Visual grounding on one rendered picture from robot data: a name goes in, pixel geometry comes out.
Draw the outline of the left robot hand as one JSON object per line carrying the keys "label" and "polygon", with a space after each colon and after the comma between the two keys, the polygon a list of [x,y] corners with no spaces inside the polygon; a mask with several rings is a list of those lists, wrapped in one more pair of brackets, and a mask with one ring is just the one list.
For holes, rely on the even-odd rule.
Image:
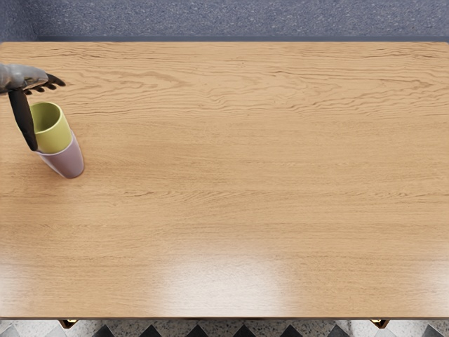
{"label": "left robot hand", "polygon": [[58,86],[66,83],[37,67],[0,63],[0,96],[8,96],[15,122],[31,151],[36,151],[38,144],[27,95],[32,91],[55,90]]}

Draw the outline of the yellow-green cup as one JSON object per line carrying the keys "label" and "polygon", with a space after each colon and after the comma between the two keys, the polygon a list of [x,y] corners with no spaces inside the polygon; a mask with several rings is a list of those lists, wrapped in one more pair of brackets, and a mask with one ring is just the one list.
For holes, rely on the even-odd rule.
{"label": "yellow-green cup", "polygon": [[72,141],[66,117],[55,103],[22,104],[16,116],[19,130],[31,151],[54,154]]}

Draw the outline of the pale pink cup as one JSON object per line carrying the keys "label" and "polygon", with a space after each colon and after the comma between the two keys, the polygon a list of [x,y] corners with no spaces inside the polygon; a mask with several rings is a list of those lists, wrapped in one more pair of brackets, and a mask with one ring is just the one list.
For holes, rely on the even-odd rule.
{"label": "pale pink cup", "polygon": [[76,178],[84,171],[84,160],[78,140],[71,131],[70,144],[60,152],[48,154],[36,151],[41,160],[63,178]]}

